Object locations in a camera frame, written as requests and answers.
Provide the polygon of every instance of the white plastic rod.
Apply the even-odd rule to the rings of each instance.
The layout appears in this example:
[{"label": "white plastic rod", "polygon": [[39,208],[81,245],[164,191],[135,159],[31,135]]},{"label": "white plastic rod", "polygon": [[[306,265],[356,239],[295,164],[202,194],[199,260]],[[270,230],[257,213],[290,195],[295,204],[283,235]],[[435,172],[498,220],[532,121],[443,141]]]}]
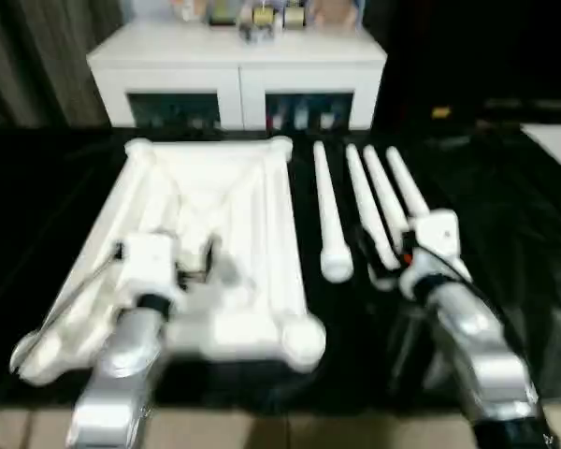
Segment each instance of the white plastic rod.
[{"label": "white plastic rod", "polygon": [[410,215],[412,217],[427,215],[430,210],[418,186],[415,185],[415,181],[411,177],[410,171],[405,165],[405,162],[403,162],[399,151],[395,147],[390,147],[386,151],[386,158],[389,161],[393,173],[395,173],[396,183],[403,195],[403,199],[405,199],[405,204],[410,211]]},{"label": "white plastic rod", "polygon": [[322,230],[322,251],[320,252],[322,274],[329,282],[345,282],[353,275],[352,253],[345,243],[343,230],[340,227],[337,201],[322,142],[314,143],[314,163]]},{"label": "white plastic rod", "polygon": [[397,252],[401,252],[403,247],[403,233],[409,229],[408,220],[405,212],[399,203],[395,190],[386,176],[384,167],[381,164],[374,147],[368,145],[364,148],[364,159],[366,159],[367,170],[370,173],[372,184],[376,190],[376,195],[381,202],[382,213],[386,218],[389,232],[393,238]]},{"label": "white plastic rod", "polygon": [[360,161],[354,145],[347,147],[347,163],[352,175],[353,192],[355,193],[355,201],[357,202],[362,226],[374,240],[376,251],[384,266],[388,269],[397,269],[400,267],[399,261],[396,259],[391,243],[384,232],[381,216],[376,209],[374,197],[362,167],[362,161]]}]

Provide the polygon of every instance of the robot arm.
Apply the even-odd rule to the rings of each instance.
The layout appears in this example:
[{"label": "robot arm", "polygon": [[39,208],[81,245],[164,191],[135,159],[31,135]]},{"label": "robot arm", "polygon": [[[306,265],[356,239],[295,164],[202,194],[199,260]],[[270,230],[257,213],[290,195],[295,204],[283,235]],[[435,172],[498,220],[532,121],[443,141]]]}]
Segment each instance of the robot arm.
[{"label": "robot arm", "polygon": [[[503,325],[459,258],[455,213],[430,210],[400,154],[390,148],[386,158],[410,213],[406,218],[376,152],[366,147],[364,158],[388,227],[385,232],[380,217],[375,218],[378,212],[353,146],[347,158],[372,283],[390,288],[396,275],[405,299],[426,311],[432,339],[453,370],[478,446],[555,447],[526,361],[508,344]],[[403,335],[400,341],[397,364],[407,359],[412,346]],[[402,371],[396,367],[394,373]]]},{"label": "robot arm", "polygon": [[166,233],[140,233],[124,241],[122,273],[134,307],[119,317],[98,356],[73,412],[66,447],[141,447],[151,395],[167,359],[164,326],[183,308],[179,276],[198,274],[177,270],[176,244]]}]

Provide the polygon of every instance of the white plastic frame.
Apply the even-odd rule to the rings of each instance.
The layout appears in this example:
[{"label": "white plastic frame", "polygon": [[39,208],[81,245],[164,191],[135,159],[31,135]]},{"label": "white plastic frame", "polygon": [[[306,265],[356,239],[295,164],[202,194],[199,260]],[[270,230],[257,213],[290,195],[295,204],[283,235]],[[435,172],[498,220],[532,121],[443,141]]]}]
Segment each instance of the white plastic frame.
[{"label": "white plastic frame", "polygon": [[[238,282],[222,281],[215,264],[213,281],[192,289],[188,308],[167,325],[166,349],[211,360],[279,358],[296,370],[313,369],[325,332],[306,307],[286,166],[291,149],[288,138],[129,142],[129,160],[52,310],[130,232],[176,231],[180,261],[189,266],[215,233]],[[117,310],[132,305],[121,278],[121,269],[111,268],[79,296],[22,367],[25,381],[47,384],[92,365]],[[11,367],[34,337],[18,344]]]}]

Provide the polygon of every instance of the white cabinet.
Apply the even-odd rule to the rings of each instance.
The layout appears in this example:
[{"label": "white cabinet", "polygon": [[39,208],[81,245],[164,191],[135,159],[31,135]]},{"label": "white cabinet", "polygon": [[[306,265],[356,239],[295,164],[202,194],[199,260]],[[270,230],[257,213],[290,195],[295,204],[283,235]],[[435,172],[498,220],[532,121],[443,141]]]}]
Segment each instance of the white cabinet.
[{"label": "white cabinet", "polygon": [[286,31],[250,45],[236,29],[133,22],[88,56],[114,126],[368,129],[382,48],[364,31]]}]

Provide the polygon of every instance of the black cable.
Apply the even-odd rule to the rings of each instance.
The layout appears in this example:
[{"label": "black cable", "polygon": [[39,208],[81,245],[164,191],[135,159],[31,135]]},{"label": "black cable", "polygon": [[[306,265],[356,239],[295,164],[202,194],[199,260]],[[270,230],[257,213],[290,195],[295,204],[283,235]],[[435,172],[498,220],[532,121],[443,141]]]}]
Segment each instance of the black cable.
[{"label": "black cable", "polygon": [[110,264],[116,259],[116,253],[112,253],[100,266],[98,266],[92,273],[90,273],[85,279],[83,279],[62,301],[60,304],[56,306],[51,313],[46,317],[44,324],[37,330],[35,339],[31,342],[31,344],[23,350],[23,354],[21,354],[19,358],[19,362],[17,363],[15,369],[5,375],[0,382],[0,401],[4,397],[4,395],[10,390],[12,385],[14,385],[15,381],[19,378],[19,373],[21,372],[21,367],[25,364],[27,359],[31,356],[34,352],[35,348],[38,344],[42,341],[46,332],[50,330],[52,325],[58,321],[58,319],[69,309],[72,305],[73,301],[79,297],[83,291],[87,287],[89,287],[97,278],[99,278],[106,269],[110,266]]}]

